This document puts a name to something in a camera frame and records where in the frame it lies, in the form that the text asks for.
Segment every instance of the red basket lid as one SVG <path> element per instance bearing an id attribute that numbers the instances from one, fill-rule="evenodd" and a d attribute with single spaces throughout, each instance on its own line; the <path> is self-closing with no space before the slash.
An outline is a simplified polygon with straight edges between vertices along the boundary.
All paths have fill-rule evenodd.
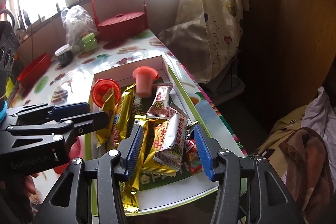
<path id="1" fill-rule="evenodd" d="M 98 26 L 102 27 L 102 26 L 117 24 L 117 23 L 120 23 L 120 22 L 124 22 L 124 21 L 127 21 L 127 20 L 131 20 L 131 19 L 140 17 L 144 14 L 145 14 L 144 12 L 130 12 L 130 13 L 119 14 L 119 15 L 116 15 L 114 17 L 111 17 L 111 18 L 103 21 L 102 23 L 98 24 Z"/>

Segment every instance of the red round lid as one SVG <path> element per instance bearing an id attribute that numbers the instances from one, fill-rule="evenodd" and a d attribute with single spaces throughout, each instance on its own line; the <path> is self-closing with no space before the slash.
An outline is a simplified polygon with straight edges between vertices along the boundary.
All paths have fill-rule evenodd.
<path id="1" fill-rule="evenodd" d="M 91 96 L 94 103 L 102 108 L 104 102 L 114 91 L 115 104 L 121 99 L 121 90 L 117 82 L 112 79 L 98 79 L 91 90 Z"/>
<path id="2" fill-rule="evenodd" d="M 158 79 L 159 78 L 159 73 L 156 69 L 153 69 L 152 67 L 149 66 L 142 66 L 142 67 L 137 67 L 134 71 L 133 71 L 133 77 L 137 78 L 137 74 L 138 73 L 145 73 L 145 74 L 149 74 L 152 76 L 153 79 Z"/>
<path id="3" fill-rule="evenodd" d="M 137 18 L 137 17 L 142 16 L 142 15 L 144 15 L 144 12 L 123 13 L 123 14 L 116 15 L 114 17 L 111 17 L 111 18 L 99 23 L 98 26 L 102 27 L 102 26 L 117 24 L 117 23 L 120 23 L 120 22 L 123 22 L 123 21 L 127 21 L 127 20 Z"/>

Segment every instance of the green container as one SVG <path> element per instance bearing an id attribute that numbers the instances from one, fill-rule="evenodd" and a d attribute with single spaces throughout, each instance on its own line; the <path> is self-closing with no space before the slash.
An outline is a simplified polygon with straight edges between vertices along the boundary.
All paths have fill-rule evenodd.
<path id="1" fill-rule="evenodd" d="M 86 52 L 94 50 L 98 47 L 97 39 L 95 38 L 95 34 L 93 32 L 82 38 L 82 46 Z"/>

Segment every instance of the plastic bag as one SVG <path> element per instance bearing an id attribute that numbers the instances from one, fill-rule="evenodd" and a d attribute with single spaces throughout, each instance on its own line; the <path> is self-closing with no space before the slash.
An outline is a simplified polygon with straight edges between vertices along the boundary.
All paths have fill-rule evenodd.
<path id="1" fill-rule="evenodd" d="M 82 37 L 91 32 L 98 35 L 92 17 L 79 5 L 64 9 L 61 17 L 66 30 L 66 43 L 72 47 L 74 53 L 80 52 L 79 43 Z"/>

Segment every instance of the wooden cabinet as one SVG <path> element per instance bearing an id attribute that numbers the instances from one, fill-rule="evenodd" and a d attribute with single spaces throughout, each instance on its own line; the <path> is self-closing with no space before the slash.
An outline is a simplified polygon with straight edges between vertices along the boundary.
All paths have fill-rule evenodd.
<path id="1" fill-rule="evenodd" d="M 249 0 L 241 42 L 246 100 L 260 118 L 308 104 L 336 53 L 336 0 Z"/>

